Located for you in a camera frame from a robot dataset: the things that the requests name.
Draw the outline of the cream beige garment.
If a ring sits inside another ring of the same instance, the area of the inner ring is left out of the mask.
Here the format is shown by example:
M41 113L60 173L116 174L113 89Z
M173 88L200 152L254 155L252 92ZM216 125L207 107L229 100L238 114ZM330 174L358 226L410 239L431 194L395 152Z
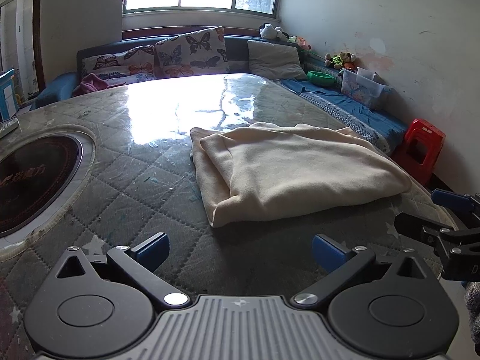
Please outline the cream beige garment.
M195 175L214 228L356 206L407 192L410 176L350 128L263 122L190 131Z

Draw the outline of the red plastic stool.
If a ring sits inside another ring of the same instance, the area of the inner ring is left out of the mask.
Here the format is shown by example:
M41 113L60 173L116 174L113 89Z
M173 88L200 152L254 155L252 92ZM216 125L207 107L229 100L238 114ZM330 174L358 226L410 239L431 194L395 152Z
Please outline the red plastic stool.
M430 122L414 119L392 158L418 183L425 186L433 175L445 140L446 134Z

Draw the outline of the blue towel on sofa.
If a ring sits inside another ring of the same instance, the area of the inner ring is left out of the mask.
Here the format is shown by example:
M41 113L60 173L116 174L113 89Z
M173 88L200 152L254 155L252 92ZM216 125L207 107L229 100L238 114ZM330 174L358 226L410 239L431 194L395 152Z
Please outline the blue towel on sofa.
M276 82L334 117L366 141L389 155L403 141L408 126L385 111L368 107L336 90L315 86L308 80Z

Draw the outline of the round black induction cooktop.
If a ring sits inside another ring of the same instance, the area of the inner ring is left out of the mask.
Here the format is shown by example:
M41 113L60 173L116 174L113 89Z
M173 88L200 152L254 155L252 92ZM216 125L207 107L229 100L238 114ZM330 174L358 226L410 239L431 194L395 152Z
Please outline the round black induction cooktop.
M83 159L83 145L67 134L26 143L1 160L1 235L31 223L64 191Z

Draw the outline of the clear plastic storage box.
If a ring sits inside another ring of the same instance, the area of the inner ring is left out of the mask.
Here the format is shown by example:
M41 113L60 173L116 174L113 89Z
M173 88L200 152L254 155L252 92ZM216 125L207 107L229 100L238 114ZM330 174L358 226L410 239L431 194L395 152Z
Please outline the clear plastic storage box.
M371 110L381 110L390 94L391 87L370 80L366 76L343 69L341 93L356 100Z

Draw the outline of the brown plush toys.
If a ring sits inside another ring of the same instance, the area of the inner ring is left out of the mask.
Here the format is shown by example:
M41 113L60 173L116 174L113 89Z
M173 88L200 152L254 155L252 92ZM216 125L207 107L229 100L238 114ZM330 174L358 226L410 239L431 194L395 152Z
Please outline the brown plush toys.
M325 55L324 65L327 68L336 70L347 69L353 71L356 68L356 56L350 52L340 52L337 55L327 53Z

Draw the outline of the green plastic basin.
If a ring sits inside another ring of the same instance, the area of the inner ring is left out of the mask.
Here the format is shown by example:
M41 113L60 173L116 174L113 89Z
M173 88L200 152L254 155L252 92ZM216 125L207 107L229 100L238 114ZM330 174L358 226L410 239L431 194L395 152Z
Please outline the green plastic basin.
M308 80L315 86L332 87L336 83L336 78L329 73L321 71L309 71L307 73Z

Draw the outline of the purple cloth on sofa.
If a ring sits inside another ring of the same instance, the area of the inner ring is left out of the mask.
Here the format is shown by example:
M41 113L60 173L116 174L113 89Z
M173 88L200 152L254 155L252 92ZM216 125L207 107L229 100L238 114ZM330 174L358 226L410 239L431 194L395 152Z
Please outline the purple cloth on sofa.
M95 74L90 73L80 81L76 88L74 88L72 91L72 97L74 98L80 95L98 92L107 89L108 87L109 84L105 80L102 80Z

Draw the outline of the remote control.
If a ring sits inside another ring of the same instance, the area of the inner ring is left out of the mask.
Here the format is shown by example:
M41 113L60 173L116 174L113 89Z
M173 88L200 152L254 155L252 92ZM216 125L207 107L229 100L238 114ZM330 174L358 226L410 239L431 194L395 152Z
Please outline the remote control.
M0 139L3 139L8 134L13 133L19 126L20 123L17 118L2 121L0 123Z

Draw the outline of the small butterfly print cushion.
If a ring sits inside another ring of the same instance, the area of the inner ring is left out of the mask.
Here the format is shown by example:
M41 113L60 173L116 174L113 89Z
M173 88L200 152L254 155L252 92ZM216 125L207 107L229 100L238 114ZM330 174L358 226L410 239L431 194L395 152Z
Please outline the small butterfly print cushion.
M155 48L137 46L114 54L94 55L84 58L80 77L95 74L109 86L129 85L155 79Z

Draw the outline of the blue white box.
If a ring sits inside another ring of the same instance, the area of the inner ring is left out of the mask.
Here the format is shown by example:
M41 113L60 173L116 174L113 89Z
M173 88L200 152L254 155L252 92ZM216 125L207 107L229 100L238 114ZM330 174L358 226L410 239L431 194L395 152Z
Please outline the blue white box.
M13 118L19 109L19 104L16 100L14 78L15 78L14 69L1 72L1 75L0 75L1 121L5 121Z

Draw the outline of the grey plain cushion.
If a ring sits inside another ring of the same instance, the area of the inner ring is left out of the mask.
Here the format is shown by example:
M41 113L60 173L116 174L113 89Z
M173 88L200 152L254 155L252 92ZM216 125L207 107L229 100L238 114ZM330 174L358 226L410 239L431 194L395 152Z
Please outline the grey plain cushion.
M251 74L270 80L307 79L296 47L253 40L247 46Z

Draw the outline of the large butterfly print cushion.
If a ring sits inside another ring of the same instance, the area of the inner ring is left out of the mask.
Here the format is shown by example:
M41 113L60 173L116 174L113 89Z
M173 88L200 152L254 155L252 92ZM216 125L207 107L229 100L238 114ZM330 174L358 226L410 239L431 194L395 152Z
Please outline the large butterfly print cushion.
M169 37L154 48L163 78L230 72L221 26Z

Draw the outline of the white plush toy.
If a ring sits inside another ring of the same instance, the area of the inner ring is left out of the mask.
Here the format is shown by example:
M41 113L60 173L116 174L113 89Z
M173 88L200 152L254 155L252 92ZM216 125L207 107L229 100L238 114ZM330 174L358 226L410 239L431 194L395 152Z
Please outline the white plush toy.
M259 27L259 36L269 41L287 42L289 39L289 35L281 27L273 27L270 23Z

